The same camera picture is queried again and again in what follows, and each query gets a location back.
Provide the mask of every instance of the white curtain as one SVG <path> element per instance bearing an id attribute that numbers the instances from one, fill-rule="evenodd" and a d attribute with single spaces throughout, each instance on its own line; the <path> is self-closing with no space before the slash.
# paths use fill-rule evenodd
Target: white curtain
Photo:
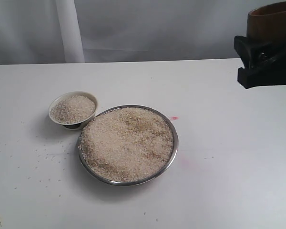
<path id="1" fill-rule="evenodd" d="M 237 57 L 247 13 L 275 0 L 0 0 L 0 64 Z"/>

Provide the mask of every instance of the black bracket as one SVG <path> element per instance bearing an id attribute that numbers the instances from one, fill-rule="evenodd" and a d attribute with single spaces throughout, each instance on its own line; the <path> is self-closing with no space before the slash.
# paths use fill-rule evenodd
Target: black bracket
<path id="1" fill-rule="evenodd" d="M 234 49 L 244 64 L 237 77 L 244 88 L 286 85 L 286 42 L 260 43 L 236 36 Z"/>

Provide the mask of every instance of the rice pile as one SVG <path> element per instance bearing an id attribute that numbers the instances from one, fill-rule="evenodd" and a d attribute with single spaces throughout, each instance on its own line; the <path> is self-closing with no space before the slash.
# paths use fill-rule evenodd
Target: rice pile
<path id="1" fill-rule="evenodd" d="M 173 133 L 157 114 L 122 108 L 96 117 L 82 131 L 80 149 L 98 175 L 131 182 L 158 172 L 170 159 Z"/>
<path id="2" fill-rule="evenodd" d="M 50 115 L 61 124 L 74 124 L 89 118 L 94 110 L 93 101 L 85 96 L 75 95 L 57 103 L 51 109 Z"/>

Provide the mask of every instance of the small white bowl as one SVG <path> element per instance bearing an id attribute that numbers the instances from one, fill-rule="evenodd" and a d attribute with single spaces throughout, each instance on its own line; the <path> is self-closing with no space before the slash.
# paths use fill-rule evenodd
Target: small white bowl
<path id="1" fill-rule="evenodd" d="M 57 103 L 59 103 L 61 100 L 70 98 L 70 97 L 75 96 L 75 95 L 85 96 L 85 97 L 87 97 L 88 99 L 90 99 L 91 101 L 94 102 L 94 104 L 95 104 L 95 109 L 94 109 L 93 114 L 92 114 L 90 117 L 86 118 L 85 120 L 83 120 L 83 121 L 81 121 L 81 122 L 72 123 L 72 124 L 62 124 L 62 123 L 57 122 L 55 119 L 53 119 L 53 118 L 51 117 L 51 109 L 52 109 Z M 87 93 L 87 92 L 69 92 L 69 93 L 66 93 L 66 94 L 63 94 L 63 95 L 59 96 L 58 98 L 56 98 L 56 99 L 51 103 L 51 105 L 50 105 L 50 107 L 49 107 L 49 117 L 50 117 L 50 119 L 51 119 L 53 122 L 55 122 L 55 123 L 57 123 L 57 124 L 59 124 L 59 125 L 62 125 L 63 127 L 65 127 L 65 128 L 68 129 L 68 130 L 81 130 L 81 129 L 83 129 L 83 128 L 88 124 L 88 122 L 90 122 L 90 121 L 95 117 L 95 112 L 96 112 L 97 106 L 98 106 L 97 100 L 96 100 L 96 98 L 95 98 L 92 94 Z"/>

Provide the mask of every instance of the bowl rim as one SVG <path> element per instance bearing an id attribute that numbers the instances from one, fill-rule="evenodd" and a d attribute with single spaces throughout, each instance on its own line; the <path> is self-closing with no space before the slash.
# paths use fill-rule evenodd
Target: bowl rim
<path id="1" fill-rule="evenodd" d="M 90 115 L 90 116 L 89 116 L 88 118 L 86 118 L 85 120 L 82 120 L 82 121 L 77 122 L 77 123 L 71 123 L 71 124 L 60 123 L 60 122 L 57 122 L 55 119 L 53 119 L 53 118 L 51 117 L 51 114 L 50 114 L 51 109 L 52 109 L 52 107 L 53 107 L 53 104 L 54 104 L 55 102 L 57 102 L 58 100 L 60 100 L 63 96 L 67 96 L 67 95 L 72 96 L 72 94 L 76 94 L 76 93 L 79 93 L 79 95 L 80 95 L 80 94 L 83 94 L 83 96 L 84 96 L 85 94 L 88 94 L 88 95 L 90 95 L 91 97 L 93 97 L 93 98 L 95 99 L 95 101 L 93 101 L 92 99 L 88 98 L 88 99 L 90 99 L 92 102 L 94 102 L 94 105 L 95 105 L 93 114 Z M 66 125 L 66 126 L 68 126 L 68 125 L 76 125 L 76 124 L 80 124 L 80 123 L 86 122 L 88 119 L 91 119 L 91 117 L 95 115 L 97 107 L 98 107 L 98 101 L 97 101 L 97 98 L 96 98 L 93 94 L 91 94 L 91 93 L 89 93 L 89 92 L 84 92 L 84 91 L 67 92 L 67 93 L 65 93 L 65 94 L 62 94 L 62 95 L 58 96 L 56 99 L 53 100 L 53 102 L 50 104 L 50 106 L 49 106 L 49 108 L 48 108 L 48 116 L 49 116 L 49 118 L 50 118 L 53 122 L 55 122 L 55 123 L 57 123 L 57 124 L 60 124 L 60 125 Z"/>
<path id="2" fill-rule="evenodd" d="M 179 146 L 179 140 L 178 140 L 178 134 L 176 132 L 176 129 L 174 127 L 174 125 L 172 124 L 172 122 L 165 116 L 163 115 L 162 113 L 160 113 L 159 111 L 157 110 L 154 110 L 150 107 L 146 107 L 146 106 L 140 106 L 140 105 L 122 105 L 122 106 L 116 106 L 116 107 L 113 107 L 113 108 L 110 108 L 100 114 L 98 114 L 96 117 L 98 116 L 101 116 L 103 114 L 106 114 L 108 112 L 111 112 L 113 110 L 118 110 L 118 109 L 123 109 L 123 108 L 127 108 L 127 107 L 134 107 L 134 108 L 141 108 L 141 109 L 145 109 L 145 110 L 149 110 L 149 111 L 152 111 L 154 112 L 155 114 L 159 115 L 161 118 L 163 118 L 166 123 L 168 124 L 169 128 L 171 129 L 172 133 L 173 133 L 173 149 L 172 149 L 172 154 L 171 154 L 171 157 L 170 159 L 167 161 L 167 163 L 159 170 L 157 171 L 155 174 L 147 177 L 147 178 L 144 178 L 144 179 L 141 179 L 141 180 L 137 180 L 137 181 L 132 181 L 132 182 L 117 182 L 117 181 L 112 181 L 112 180 L 108 180 L 98 174 L 96 174 L 89 166 L 88 164 L 86 163 L 85 159 L 83 158 L 83 154 L 82 154 L 82 149 L 81 149 L 81 146 L 80 146 L 80 141 L 81 141 L 81 136 L 82 134 L 80 135 L 80 137 L 78 138 L 77 140 L 77 144 L 76 144 L 76 148 L 78 149 L 78 153 L 79 153 L 79 158 L 80 158 L 80 161 L 81 161 L 81 164 L 83 165 L 83 167 L 88 171 L 88 173 L 90 175 L 92 175 L 93 177 L 97 178 L 98 180 L 104 182 L 104 183 L 107 183 L 107 184 L 110 184 L 110 185 L 116 185 L 116 186 L 134 186 L 134 185 L 139 185 L 139 184 L 143 184 L 145 182 L 148 182 L 148 181 L 151 181 L 153 179 L 155 179 L 156 177 L 160 176 L 165 170 L 168 169 L 168 167 L 172 164 L 172 162 L 174 161 L 175 157 L 176 157 L 176 154 L 177 154 L 177 151 L 178 151 L 178 146 Z"/>

